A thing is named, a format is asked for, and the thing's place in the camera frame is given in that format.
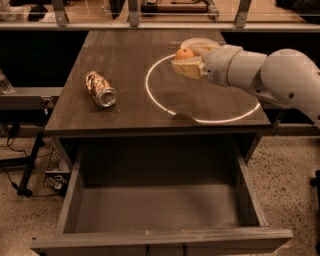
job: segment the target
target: brown tabletop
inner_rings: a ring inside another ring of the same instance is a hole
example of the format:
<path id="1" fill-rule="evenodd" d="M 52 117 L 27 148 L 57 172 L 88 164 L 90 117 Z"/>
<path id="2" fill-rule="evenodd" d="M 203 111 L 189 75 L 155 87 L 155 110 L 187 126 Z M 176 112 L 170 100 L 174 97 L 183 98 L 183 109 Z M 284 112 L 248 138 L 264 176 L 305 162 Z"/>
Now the brown tabletop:
<path id="1" fill-rule="evenodd" d="M 152 129 L 256 129 L 270 122 L 258 100 L 174 73 L 171 60 L 184 40 L 210 38 L 212 30 L 91 31 L 69 75 L 46 131 L 55 136 L 95 136 L 111 131 Z M 101 109 L 88 94 L 85 76 L 98 71 L 118 93 Z"/>

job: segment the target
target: speckled floor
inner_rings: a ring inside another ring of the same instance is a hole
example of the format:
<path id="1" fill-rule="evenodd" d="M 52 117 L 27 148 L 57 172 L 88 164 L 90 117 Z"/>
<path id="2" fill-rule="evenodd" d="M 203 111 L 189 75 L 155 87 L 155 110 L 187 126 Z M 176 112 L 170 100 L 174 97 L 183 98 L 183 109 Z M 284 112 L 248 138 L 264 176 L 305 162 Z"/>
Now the speckled floor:
<path id="1" fill-rule="evenodd" d="M 17 139 L 13 147 L 31 151 L 34 138 Z M 0 139 L 0 159 L 21 156 Z M 39 151 L 28 188 L 35 195 L 51 194 L 43 187 L 53 145 L 45 139 Z M 289 228 L 294 238 L 273 256 L 315 256 L 320 239 L 316 189 L 310 178 L 320 168 L 319 137 L 264 137 L 248 164 L 249 177 L 271 227 Z M 20 183 L 24 168 L 10 169 L 11 179 Z M 61 197 L 21 197 L 0 170 L 0 255 L 34 256 L 32 238 L 52 237 L 63 203 Z"/>

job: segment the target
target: drawer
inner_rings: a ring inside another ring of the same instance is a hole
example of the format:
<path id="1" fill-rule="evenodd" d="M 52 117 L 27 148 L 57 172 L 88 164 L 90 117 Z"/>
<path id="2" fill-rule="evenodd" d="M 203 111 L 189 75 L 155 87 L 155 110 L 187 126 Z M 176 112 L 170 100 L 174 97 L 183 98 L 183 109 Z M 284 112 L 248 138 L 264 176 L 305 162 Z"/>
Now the drawer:
<path id="1" fill-rule="evenodd" d="M 32 250 L 63 255 L 228 255 L 272 252 L 272 229 L 232 135 L 83 140 L 57 232 Z"/>

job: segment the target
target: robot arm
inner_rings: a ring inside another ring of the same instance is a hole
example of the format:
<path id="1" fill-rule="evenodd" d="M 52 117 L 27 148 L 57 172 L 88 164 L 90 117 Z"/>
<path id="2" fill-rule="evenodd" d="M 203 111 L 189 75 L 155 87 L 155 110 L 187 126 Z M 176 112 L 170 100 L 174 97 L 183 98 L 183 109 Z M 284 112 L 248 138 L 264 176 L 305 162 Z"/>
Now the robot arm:
<path id="1" fill-rule="evenodd" d="M 176 72 L 177 64 L 181 63 L 184 63 L 182 69 L 189 63 L 195 72 L 196 65 L 192 59 L 199 59 L 199 54 L 190 43 L 192 40 L 188 40 L 187 46 L 195 56 L 190 60 L 173 61 Z M 199 76 L 193 75 L 193 78 L 206 76 L 212 84 L 237 87 L 267 102 L 296 108 L 320 128 L 320 70 L 305 54 L 282 49 L 268 56 L 245 51 L 239 46 L 223 45 L 212 47 L 206 54 L 202 52 L 201 60 Z"/>

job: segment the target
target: orange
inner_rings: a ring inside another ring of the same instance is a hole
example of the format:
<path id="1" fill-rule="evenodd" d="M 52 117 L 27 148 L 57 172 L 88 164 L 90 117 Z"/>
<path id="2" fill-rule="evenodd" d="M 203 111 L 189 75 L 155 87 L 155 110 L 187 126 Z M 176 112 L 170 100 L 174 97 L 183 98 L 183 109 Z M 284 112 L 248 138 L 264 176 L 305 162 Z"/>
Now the orange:
<path id="1" fill-rule="evenodd" d="M 176 55 L 174 56 L 175 60 L 186 60 L 189 58 L 194 57 L 193 51 L 191 51 L 189 48 L 180 48 Z"/>

